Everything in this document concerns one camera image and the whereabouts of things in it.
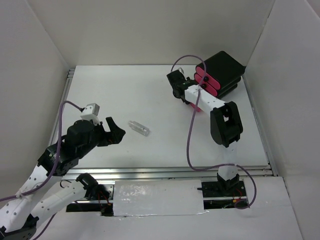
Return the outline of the clear bottle with barcode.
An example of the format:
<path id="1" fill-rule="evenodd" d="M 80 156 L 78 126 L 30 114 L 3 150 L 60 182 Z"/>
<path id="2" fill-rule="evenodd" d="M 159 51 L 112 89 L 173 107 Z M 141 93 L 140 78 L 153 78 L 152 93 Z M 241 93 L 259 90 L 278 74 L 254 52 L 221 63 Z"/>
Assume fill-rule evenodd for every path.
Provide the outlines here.
<path id="1" fill-rule="evenodd" d="M 134 130 L 135 132 L 147 137 L 150 134 L 150 129 L 146 126 L 136 122 L 136 121 L 128 121 L 128 126 Z"/>

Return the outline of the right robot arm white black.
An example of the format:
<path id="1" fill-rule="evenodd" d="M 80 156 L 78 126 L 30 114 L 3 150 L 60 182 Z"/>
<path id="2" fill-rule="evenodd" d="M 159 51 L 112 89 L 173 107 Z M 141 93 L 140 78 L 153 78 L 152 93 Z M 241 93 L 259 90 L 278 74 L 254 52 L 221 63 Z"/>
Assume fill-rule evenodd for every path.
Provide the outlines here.
<path id="1" fill-rule="evenodd" d="M 189 167 L 197 172 L 218 168 L 217 189 L 223 196 L 230 195 L 239 183 L 240 176 L 236 164 L 237 142 L 243 132 L 243 125 L 239 110 L 235 102 L 225 102 L 202 89 L 199 84 L 184 74 L 175 70 L 167 74 L 167 79 L 172 87 L 173 96 L 182 100 L 185 104 L 194 104 L 209 116 L 210 135 L 213 141 L 222 146 L 223 163 L 211 167 L 196 168 L 192 166 L 190 159 L 190 143 L 195 113 L 189 126 L 186 158 Z"/>

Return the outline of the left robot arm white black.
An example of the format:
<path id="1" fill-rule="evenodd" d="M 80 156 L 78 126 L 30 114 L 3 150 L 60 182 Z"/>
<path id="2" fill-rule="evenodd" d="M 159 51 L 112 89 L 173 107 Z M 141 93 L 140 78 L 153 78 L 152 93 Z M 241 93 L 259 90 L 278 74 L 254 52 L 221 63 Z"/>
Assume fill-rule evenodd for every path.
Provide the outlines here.
<path id="1" fill-rule="evenodd" d="M 109 131 L 105 131 L 102 123 L 78 120 L 61 137 L 61 143 L 47 147 L 27 181 L 0 210 L 2 240 L 31 239 L 43 222 L 74 201 L 109 198 L 106 188 L 89 173 L 81 173 L 70 185 L 44 198 L 47 191 L 95 147 L 122 141 L 125 130 L 111 117 L 106 118 L 106 123 Z"/>

